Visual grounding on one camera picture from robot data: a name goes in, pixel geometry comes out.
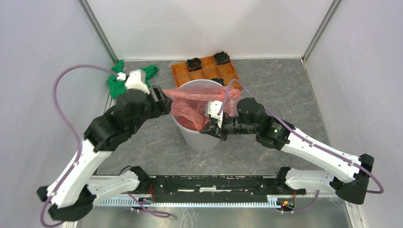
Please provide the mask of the grey trash bin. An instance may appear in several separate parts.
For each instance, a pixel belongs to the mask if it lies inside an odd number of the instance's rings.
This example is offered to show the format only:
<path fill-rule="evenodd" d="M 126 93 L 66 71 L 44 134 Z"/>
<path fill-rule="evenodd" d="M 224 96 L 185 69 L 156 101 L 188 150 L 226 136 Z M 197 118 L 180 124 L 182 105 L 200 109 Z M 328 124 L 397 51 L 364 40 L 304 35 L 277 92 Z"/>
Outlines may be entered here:
<path fill-rule="evenodd" d="M 214 82 L 208 79 L 196 79 L 184 83 L 179 88 L 188 88 L 191 86 L 219 87 L 222 85 L 219 84 L 218 82 Z M 207 134 L 200 134 L 197 131 L 187 129 L 186 127 L 182 126 L 172 114 L 171 117 L 173 122 L 177 125 L 177 127 L 181 131 L 184 140 L 186 141 L 188 146 L 190 146 L 192 149 L 199 152 L 209 151 L 216 148 L 220 144 L 221 141 L 219 139 L 214 138 Z"/>

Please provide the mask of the red plastic trash bag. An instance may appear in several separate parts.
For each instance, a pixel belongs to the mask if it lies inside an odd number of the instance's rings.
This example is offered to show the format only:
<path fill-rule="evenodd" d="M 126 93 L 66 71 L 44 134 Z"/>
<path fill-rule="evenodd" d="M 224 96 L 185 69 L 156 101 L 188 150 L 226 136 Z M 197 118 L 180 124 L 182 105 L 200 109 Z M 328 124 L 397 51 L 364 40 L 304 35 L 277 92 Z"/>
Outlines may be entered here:
<path fill-rule="evenodd" d="M 214 87 L 177 87 L 164 89 L 163 92 L 173 100 L 171 115 L 180 126 L 192 131 L 200 131 L 208 122 L 205 116 L 209 101 L 223 101 L 226 86 Z"/>

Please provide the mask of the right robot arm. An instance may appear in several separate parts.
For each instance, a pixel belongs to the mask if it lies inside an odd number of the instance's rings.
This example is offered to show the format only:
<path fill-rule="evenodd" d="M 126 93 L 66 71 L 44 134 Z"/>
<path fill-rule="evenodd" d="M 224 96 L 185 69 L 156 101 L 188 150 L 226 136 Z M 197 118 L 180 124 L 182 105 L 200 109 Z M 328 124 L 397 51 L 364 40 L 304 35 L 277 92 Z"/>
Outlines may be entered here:
<path fill-rule="evenodd" d="M 274 181 L 277 192 L 319 190 L 362 205 L 365 200 L 374 158 L 368 154 L 348 154 L 332 148 L 302 132 L 292 124 L 268 115 L 254 98 L 241 99 L 237 116 L 221 111 L 221 101 L 209 101 L 205 114 L 208 123 L 200 133 L 227 140 L 228 135 L 254 134 L 262 146 L 293 154 L 321 168 L 304 171 L 282 167 Z"/>

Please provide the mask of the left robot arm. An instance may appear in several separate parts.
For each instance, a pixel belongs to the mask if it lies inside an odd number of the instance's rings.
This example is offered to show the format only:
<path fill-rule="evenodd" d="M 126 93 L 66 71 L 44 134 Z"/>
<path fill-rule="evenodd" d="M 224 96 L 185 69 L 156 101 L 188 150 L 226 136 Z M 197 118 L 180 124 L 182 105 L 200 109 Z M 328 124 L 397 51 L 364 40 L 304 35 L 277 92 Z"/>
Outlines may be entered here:
<path fill-rule="evenodd" d="M 172 99 L 154 85 L 145 91 L 128 89 L 116 104 L 95 118 L 78 142 L 78 150 L 61 175 L 37 190 L 44 211 L 56 221 L 77 221 L 94 206 L 121 193 L 145 193 L 150 178 L 141 167 L 133 167 L 100 183 L 88 183 L 98 166 L 128 141 L 149 119 L 169 114 Z"/>

